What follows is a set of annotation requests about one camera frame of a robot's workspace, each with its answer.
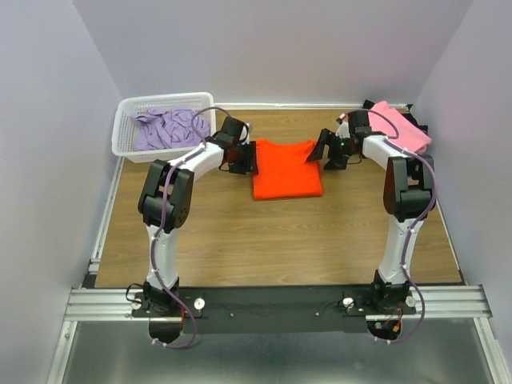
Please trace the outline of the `orange t-shirt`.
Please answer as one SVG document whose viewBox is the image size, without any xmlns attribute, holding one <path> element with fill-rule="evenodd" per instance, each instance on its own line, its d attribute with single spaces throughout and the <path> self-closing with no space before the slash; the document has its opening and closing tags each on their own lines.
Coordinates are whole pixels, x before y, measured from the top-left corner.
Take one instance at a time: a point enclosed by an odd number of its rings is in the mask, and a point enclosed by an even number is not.
<svg viewBox="0 0 512 384">
<path fill-rule="evenodd" d="M 319 163 L 307 161 L 315 147 L 314 140 L 277 144 L 259 139 L 255 143 L 258 168 L 253 175 L 255 200 L 323 195 Z"/>
</svg>

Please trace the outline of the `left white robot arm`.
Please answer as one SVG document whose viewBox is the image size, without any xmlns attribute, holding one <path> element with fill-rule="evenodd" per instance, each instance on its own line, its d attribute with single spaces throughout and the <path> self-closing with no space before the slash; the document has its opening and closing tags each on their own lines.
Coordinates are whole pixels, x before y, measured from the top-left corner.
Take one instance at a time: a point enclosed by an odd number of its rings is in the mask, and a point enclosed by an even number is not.
<svg viewBox="0 0 512 384">
<path fill-rule="evenodd" d="M 178 235 L 190 213 L 194 183 L 225 164 L 232 173 L 256 174 L 256 145 L 249 133 L 247 123 L 227 116 L 219 131 L 189 153 L 150 164 L 138 201 L 150 244 L 150 267 L 142 297 L 136 300 L 145 310 L 167 316 L 183 306 L 178 296 Z"/>
</svg>

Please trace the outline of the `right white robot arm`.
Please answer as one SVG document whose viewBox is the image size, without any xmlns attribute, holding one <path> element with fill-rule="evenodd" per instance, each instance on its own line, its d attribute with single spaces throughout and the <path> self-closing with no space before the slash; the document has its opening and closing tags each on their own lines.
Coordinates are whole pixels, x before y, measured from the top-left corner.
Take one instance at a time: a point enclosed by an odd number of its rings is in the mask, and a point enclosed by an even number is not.
<svg viewBox="0 0 512 384">
<path fill-rule="evenodd" d="M 376 110 L 358 108 L 340 114 L 345 137 L 321 130 L 308 162 L 327 158 L 325 170 L 344 170 L 358 154 L 386 172 L 383 205 L 389 230 L 383 259 L 374 280 L 356 304 L 384 314 L 405 306 L 413 286 L 410 263 L 418 233 L 437 202 L 437 181 L 431 156 L 418 154 L 411 144 L 401 143 L 404 131 L 399 120 Z"/>
</svg>

